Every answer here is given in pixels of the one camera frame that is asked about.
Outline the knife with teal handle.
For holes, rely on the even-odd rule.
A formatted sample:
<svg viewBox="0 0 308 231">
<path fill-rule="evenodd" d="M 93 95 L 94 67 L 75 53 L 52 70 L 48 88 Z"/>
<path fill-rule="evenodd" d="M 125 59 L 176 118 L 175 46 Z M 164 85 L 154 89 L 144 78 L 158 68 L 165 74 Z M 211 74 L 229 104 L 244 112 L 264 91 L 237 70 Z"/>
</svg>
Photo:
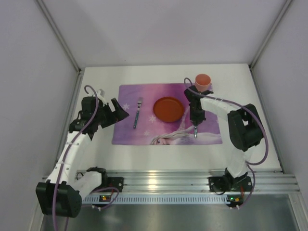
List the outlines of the knife with teal handle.
<svg viewBox="0 0 308 231">
<path fill-rule="evenodd" d="M 197 138 L 198 128 L 194 126 L 194 137 Z"/>
</svg>

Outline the fork with teal handle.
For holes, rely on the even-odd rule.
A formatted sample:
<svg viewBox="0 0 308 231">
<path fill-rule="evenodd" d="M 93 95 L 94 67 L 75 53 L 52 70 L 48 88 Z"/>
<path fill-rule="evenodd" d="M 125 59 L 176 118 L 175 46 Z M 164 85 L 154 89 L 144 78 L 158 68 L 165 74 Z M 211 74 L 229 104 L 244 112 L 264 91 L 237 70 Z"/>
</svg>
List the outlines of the fork with teal handle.
<svg viewBox="0 0 308 231">
<path fill-rule="evenodd" d="M 136 111 L 134 124 L 133 124 L 134 129 L 136 129 L 136 127 L 137 127 L 142 101 L 143 101 L 143 97 L 140 97 L 137 101 L 137 111 Z"/>
</svg>

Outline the orange plate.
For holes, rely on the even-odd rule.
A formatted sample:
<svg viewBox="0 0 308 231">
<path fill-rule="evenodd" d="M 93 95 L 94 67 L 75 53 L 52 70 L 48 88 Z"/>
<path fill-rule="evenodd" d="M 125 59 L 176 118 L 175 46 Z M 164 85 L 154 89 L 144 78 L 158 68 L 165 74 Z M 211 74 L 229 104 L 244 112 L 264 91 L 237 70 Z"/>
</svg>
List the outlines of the orange plate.
<svg viewBox="0 0 308 231">
<path fill-rule="evenodd" d="M 159 120 L 173 123 L 184 115 L 184 106 L 174 97 L 163 97 L 154 103 L 153 113 Z"/>
</svg>

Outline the orange plastic cup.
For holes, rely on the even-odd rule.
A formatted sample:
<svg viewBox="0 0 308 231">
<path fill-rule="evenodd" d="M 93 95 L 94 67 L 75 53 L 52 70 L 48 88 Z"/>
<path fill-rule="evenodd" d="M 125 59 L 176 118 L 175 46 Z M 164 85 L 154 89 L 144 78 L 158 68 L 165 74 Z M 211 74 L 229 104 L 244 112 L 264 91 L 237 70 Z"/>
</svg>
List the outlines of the orange plastic cup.
<svg viewBox="0 0 308 231">
<path fill-rule="evenodd" d="M 210 84 L 211 84 L 211 78 L 210 78 L 209 75 L 198 74 L 195 77 L 194 85 L 196 86 L 196 88 L 199 92 L 203 92 L 203 91 L 208 90 Z"/>
</svg>

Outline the purple pink snowflake placemat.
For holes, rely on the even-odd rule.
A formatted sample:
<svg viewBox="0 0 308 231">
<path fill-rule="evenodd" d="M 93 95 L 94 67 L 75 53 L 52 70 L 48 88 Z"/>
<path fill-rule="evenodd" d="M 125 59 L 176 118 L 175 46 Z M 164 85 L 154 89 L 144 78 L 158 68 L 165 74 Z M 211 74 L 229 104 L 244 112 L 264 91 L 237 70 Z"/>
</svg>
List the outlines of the purple pink snowflake placemat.
<svg viewBox="0 0 308 231">
<path fill-rule="evenodd" d="M 118 102 L 129 117 L 116 123 L 112 144 L 221 144 L 218 117 L 205 112 L 194 132 L 189 101 L 182 83 L 121 85 Z"/>
</svg>

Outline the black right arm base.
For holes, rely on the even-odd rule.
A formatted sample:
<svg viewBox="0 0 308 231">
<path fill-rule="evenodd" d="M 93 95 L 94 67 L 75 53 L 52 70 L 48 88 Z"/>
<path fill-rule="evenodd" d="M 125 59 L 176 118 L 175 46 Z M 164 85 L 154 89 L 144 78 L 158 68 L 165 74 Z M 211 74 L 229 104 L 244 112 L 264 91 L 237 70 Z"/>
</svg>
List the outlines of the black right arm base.
<svg viewBox="0 0 308 231">
<path fill-rule="evenodd" d="M 223 194 L 227 192 L 250 192 L 252 190 L 252 181 L 248 176 L 229 177 L 229 176 L 214 176 L 208 178 L 210 192 Z"/>
</svg>

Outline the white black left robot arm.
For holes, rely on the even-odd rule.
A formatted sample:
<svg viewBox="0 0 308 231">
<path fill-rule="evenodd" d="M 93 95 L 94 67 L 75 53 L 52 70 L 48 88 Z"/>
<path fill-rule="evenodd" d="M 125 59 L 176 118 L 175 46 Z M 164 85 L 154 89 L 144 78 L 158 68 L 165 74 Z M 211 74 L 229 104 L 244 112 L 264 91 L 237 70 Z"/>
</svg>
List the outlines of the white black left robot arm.
<svg viewBox="0 0 308 231">
<path fill-rule="evenodd" d="M 127 118 L 129 114 L 117 99 L 112 98 L 111 110 L 103 97 L 87 96 L 81 101 L 77 118 L 69 125 L 62 154 L 45 182 L 36 186 L 36 195 L 44 215 L 75 218 L 82 201 L 91 192 L 109 188 L 106 169 L 90 167 L 79 180 L 79 164 L 86 154 L 98 128 L 106 128 Z"/>
</svg>

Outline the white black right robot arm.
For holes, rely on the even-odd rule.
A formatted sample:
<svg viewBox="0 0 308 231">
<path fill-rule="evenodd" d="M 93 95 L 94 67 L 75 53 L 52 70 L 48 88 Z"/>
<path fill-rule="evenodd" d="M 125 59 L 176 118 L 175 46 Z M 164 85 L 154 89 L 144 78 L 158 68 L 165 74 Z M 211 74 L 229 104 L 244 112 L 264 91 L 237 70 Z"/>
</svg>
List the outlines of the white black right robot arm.
<svg viewBox="0 0 308 231">
<path fill-rule="evenodd" d="M 242 106 L 236 102 L 220 99 L 212 91 L 198 92 L 196 86 L 190 86 L 184 91 L 189 101 L 190 121 L 194 126 L 195 138 L 200 137 L 198 125 L 205 121 L 205 112 L 209 111 L 228 123 L 229 138 L 233 145 L 231 161 L 221 177 L 210 177 L 210 191 L 245 191 L 252 188 L 248 177 L 250 162 L 249 149 L 267 140 L 265 129 L 260 121 L 257 109 L 253 104 Z"/>
</svg>

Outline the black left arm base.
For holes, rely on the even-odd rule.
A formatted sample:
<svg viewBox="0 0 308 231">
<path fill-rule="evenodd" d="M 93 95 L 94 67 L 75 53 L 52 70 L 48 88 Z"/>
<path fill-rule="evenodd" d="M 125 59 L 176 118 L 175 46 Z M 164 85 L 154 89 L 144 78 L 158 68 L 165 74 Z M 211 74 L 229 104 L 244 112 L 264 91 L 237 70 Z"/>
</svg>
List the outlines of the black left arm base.
<svg viewBox="0 0 308 231">
<path fill-rule="evenodd" d="M 123 191 L 124 187 L 124 178 L 123 177 L 108 177 L 107 181 L 103 184 L 103 189 L 107 188 L 105 192 L 113 192 L 115 193 L 116 189 L 119 190 L 119 192 Z"/>
</svg>

